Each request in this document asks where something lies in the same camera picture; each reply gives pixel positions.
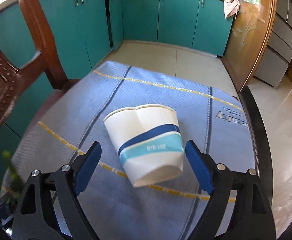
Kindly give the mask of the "teal kitchen cabinets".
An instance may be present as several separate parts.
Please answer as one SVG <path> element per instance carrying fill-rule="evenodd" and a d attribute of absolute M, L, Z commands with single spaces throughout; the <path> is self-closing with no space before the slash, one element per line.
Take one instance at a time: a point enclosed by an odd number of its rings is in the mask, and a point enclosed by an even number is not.
<path fill-rule="evenodd" d="M 88 64 L 89 71 L 128 40 L 222 56 L 234 19 L 224 18 L 222 0 L 71 0 L 70 5 L 78 14 L 70 45 L 78 45 L 77 62 L 81 67 Z M 0 169 L 0 185 L 6 169 L 7 164 Z"/>

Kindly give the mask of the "dark green vegetable leaves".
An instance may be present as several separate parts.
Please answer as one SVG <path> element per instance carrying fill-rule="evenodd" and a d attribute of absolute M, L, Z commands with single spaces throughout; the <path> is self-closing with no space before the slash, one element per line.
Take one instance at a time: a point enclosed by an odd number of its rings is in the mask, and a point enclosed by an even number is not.
<path fill-rule="evenodd" d="M 13 163 L 12 155 L 9 151 L 3 151 L 2 156 L 8 165 L 8 176 L 9 184 L 5 187 L 6 192 L 10 195 L 10 198 L 13 200 L 19 200 L 20 195 L 24 188 L 24 183 L 19 177 Z"/>

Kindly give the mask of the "pink hanging towel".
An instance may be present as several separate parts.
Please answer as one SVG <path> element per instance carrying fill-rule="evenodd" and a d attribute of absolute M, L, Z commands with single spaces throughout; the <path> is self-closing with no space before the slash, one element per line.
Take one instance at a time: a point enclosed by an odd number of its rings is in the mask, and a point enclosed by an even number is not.
<path fill-rule="evenodd" d="M 240 2 L 238 0 L 223 0 L 224 1 L 224 18 L 228 19 L 231 16 L 237 16 L 240 10 Z"/>

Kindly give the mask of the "white blue paper cup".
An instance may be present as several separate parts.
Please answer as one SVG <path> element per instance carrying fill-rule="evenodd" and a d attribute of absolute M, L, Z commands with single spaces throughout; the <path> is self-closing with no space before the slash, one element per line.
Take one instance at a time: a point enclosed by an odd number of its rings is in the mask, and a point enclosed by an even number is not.
<path fill-rule="evenodd" d="M 183 173 L 185 150 L 174 109 L 159 104 L 124 107 L 109 113 L 104 125 L 133 187 Z"/>

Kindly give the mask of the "wooden glass sliding door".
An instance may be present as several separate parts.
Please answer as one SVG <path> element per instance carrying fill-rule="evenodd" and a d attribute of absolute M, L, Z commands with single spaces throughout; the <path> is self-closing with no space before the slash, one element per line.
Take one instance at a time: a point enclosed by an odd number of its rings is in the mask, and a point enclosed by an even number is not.
<path fill-rule="evenodd" d="M 265 53 L 276 7 L 277 0 L 259 0 L 258 4 L 240 2 L 221 58 L 238 93 L 248 85 Z"/>

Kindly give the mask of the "blue placemat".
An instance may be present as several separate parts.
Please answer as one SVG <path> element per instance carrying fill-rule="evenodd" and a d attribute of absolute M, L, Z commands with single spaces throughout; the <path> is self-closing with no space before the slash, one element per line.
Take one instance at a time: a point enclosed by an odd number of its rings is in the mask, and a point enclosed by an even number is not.
<path fill-rule="evenodd" d="M 230 170 L 255 167 L 241 103 L 210 86 L 107 61 L 25 133 L 21 179 L 56 171 L 99 142 L 78 200 L 101 239 L 187 239 L 208 202 L 184 152 L 192 140 Z"/>

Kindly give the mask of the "grey refrigerator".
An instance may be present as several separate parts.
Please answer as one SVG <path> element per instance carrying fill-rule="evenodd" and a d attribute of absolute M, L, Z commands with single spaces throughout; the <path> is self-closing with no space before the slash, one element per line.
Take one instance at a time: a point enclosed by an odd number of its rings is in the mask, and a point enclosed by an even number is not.
<path fill-rule="evenodd" d="M 277 0 L 275 20 L 254 76 L 276 88 L 292 60 L 292 0 Z"/>

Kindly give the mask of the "carved wooden chair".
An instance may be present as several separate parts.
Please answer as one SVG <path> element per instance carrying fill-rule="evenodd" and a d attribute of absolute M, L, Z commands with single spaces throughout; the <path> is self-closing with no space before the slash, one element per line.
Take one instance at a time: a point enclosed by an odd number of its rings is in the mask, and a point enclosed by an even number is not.
<path fill-rule="evenodd" d="M 0 5 L 0 52 L 2 58 L 17 69 L 27 64 L 36 52 L 30 31 L 17 0 Z M 70 80 L 77 80 L 89 72 L 89 65 L 81 67 L 75 54 L 78 45 L 73 41 L 74 23 L 78 14 L 71 0 L 40 0 L 57 42 L 57 52 Z M 23 92 L 12 108 L 6 123 L 0 128 L 0 169 L 5 169 L 1 152 L 15 151 L 21 138 L 38 122 L 44 113 L 63 95 L 51 86 L 42 73 Z"/>

